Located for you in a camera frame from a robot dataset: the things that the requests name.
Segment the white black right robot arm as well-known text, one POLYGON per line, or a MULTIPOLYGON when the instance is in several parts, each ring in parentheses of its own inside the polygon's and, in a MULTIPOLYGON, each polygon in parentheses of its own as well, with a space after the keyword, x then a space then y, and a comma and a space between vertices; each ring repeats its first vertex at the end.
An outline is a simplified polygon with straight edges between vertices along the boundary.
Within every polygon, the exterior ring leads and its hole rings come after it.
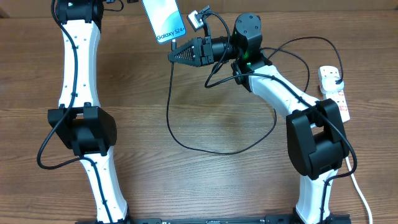
POLYGON ((288 155, 300 174, 299 199, 292 214, 267 215, 266 223, 349 223, 348 215, 334 215, 328 208, 332 183, 340 178, 338 169, 353 152, 336 102, 306 94, 279 73, 261 49, 257 15, 239 15, 233 30, 219 38, 211 36, 210 15, 208 10, 188 15, 193 29, 203 29, 205 35, 173 47, 168 58, 195 67, 211 65, 214 71, 229 62, 233 80, 285 118, 288 155))

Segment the Galaxy smartphone blue screen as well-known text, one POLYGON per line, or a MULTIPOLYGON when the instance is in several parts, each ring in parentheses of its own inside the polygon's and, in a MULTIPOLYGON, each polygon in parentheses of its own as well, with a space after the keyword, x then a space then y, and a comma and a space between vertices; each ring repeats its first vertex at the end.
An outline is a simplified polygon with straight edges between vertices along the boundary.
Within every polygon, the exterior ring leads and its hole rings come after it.
POLYGON ((187 33, 176 0, 142 0, 158 44, 178 39, 187 33))

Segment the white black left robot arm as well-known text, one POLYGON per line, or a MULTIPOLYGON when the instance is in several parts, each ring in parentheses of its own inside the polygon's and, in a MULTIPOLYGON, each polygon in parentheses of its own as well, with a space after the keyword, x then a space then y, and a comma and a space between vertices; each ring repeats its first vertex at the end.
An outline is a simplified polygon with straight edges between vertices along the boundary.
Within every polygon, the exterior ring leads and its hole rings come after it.
POLYGON ((52 1, 50 11, 62 30, 64 72, 58 106, 47 113, 52 130, 44 143, 56 134, 75 156, 53 168, 82 164, 95 199, 94 223, 130 223, 114 164, 116 122, 101 108, 96 83, 103 2, 52 1))

